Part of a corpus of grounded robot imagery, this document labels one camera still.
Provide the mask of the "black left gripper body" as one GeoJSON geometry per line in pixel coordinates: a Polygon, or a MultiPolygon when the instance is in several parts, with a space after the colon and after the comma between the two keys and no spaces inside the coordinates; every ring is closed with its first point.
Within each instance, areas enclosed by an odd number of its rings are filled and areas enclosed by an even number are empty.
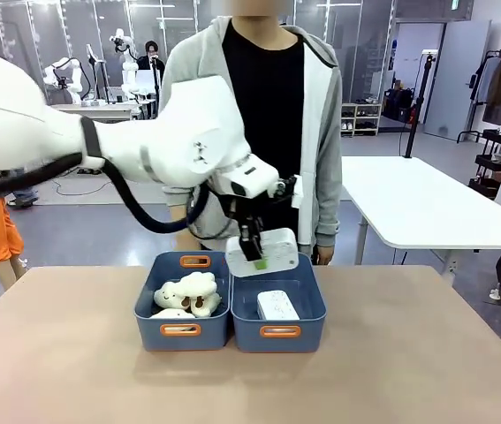
{"type": "Polygon", "coordinates": [[[218,194],[216,197],[225,216],[236,222],[239,231],[243,224],[252,223],[253,216],[259,216],[262,219],[266,205],[266,193],[261,193],[253,199],[224,194],[218,194]]]}

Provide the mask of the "person's right hand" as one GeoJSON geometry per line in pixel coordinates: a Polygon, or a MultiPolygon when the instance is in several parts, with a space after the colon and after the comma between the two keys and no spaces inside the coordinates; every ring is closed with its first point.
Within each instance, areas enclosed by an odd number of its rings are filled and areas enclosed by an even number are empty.
{"type": "Polygon", "coordinates": [[[201,245],[196,237],[184,230],[175,234],[175,249],[182,252],[198,251],[201,245]]]}

